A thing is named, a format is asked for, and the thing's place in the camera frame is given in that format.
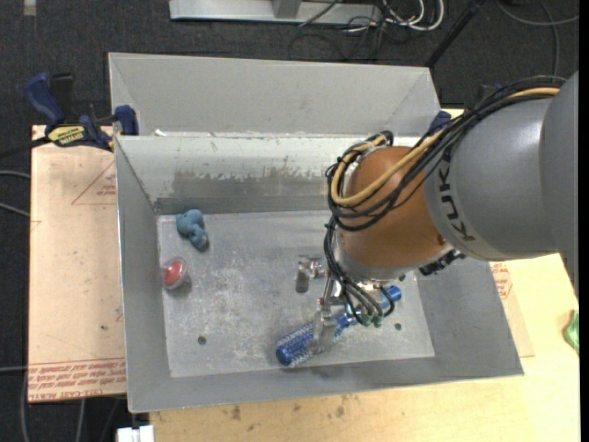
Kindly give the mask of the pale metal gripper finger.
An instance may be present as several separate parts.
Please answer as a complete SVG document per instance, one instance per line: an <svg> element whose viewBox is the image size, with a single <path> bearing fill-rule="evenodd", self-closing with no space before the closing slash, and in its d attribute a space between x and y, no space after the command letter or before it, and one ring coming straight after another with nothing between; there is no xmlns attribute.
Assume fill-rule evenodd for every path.
<svg viewBox="0 0 589 442"><path fill-rule="evenodd" d="M310 281L323 274L322 260L319 256L300 256L297 263L295 292L304 294L308 291Z"/></svg>
<svg viewBox="0 0 589 442"><path fill-rule="evenodd" d="M313 337L311 340L311 354L320 355L330 350L337 330L337 320L331 310L320 309L313 320Z"/></svg>

